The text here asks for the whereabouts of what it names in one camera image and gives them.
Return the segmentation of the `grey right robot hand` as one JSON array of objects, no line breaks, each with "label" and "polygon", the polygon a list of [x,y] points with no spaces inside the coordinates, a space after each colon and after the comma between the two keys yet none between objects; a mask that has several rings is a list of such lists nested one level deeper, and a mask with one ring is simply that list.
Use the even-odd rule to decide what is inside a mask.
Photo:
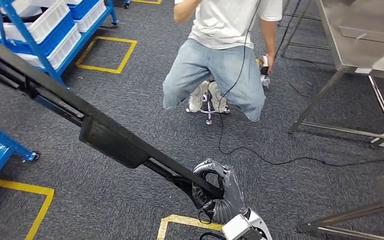
[{"label": "grey right robot hand", "polygon": [[193,173],[206,179],[207,174],[217,175],[217,181],[223,194],[220,198],[211,199],[204,189],[192,184],[192,199],[199,210],[202,210],[213,222],[225,224],[238,214],[246,214],[243,192],[239,188],[233,166],[206,159],[198,164]]}]

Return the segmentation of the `person's left hand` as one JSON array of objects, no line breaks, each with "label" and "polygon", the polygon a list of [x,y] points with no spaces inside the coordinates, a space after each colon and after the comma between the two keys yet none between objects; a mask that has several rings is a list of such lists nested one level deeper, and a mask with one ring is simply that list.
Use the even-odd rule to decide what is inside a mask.
[{"label": "person's left hand", "polygon": [[271,73],[272,68],[273,68],[273,66],[274,66],[275,56],[276,56],[276,55],[275,55],[274,52],[268,52],[268,53],[266,54],[266,58],[267,58],[267,61],[266,61],[266,63],[267,63],[267,73],[268,73],[268,74]]}]

